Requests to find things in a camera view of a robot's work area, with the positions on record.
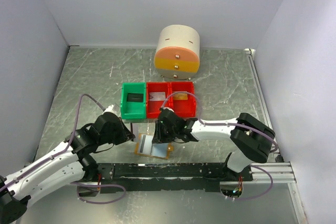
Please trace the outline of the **silver card with black stripe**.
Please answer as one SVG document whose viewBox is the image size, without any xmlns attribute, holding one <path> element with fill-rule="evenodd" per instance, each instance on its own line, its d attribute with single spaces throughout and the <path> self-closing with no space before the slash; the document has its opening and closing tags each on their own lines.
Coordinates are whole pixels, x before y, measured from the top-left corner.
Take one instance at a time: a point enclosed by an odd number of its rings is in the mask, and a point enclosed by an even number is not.
<svg viewBox="0 0 336 224">
<path fill-rule="evenodd" d="M 140 123 L 133 123 L 132 124 L 132 132 L 133 132 L 133 134 L 136 136 L 136 137 L 138 137 L 139 136 L 139 127 L 141 126 L 141 124 Z"/>
</svg>

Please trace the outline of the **tan leather card holder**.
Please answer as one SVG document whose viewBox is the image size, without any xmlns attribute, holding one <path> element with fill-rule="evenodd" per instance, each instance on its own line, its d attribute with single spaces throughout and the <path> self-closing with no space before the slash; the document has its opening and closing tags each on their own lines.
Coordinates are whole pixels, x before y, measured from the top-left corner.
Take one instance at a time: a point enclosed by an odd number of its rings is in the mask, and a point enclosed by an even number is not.
<svg viewBox="0 0 336 224">
<path fill-rule="evenodd" d="M 150 155 L 139 154 L 138 153 L 139 140 L 137 141 L 137 145 L 134 151 L 136 155 L 160 158 L 160 159 L 168 159 L 170 153 L 174 150 L 174 146 L 171 143 L 152 143 L 152 152 Z"/>
</svg>

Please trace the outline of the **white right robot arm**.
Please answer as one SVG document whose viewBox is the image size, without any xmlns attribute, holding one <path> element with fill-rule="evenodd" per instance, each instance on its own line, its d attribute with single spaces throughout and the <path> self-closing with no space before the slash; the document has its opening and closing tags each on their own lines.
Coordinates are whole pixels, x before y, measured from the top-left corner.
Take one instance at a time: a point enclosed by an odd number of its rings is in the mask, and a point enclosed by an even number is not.
<svg viewBox="0 0 336 224">
<path fill-rule="evenodd" d="M 272 147 L 277 146 L 275 132 L 248 113 L 230 120 L 183 119 L 170 109 L 162 109 L 155 122 L 153 144 L 174 140 L 200 142 L 229 139 L 237 147 L 227 158 L 223 176 L 230 181 L 252 163 L 266 163 Z"/>
</svg>

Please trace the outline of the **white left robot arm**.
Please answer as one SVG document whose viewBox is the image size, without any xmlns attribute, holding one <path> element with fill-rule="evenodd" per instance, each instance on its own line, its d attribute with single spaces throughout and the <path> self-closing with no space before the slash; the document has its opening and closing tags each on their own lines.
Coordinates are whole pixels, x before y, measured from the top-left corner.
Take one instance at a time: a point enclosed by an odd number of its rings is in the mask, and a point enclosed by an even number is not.
<svg viewBox="0 0 336 224">
<path fill-rule="evenodd" d="M 94 181 L 98 178 L 98 164 L 91 155 L 98 147 L 119 145 L 134 137 L 121 118 L 111 112 L 76 128 L 37 161 L 1 177 L 1 223 L 16 221 L 29 206 L 60 187 Z"/>
</svg>

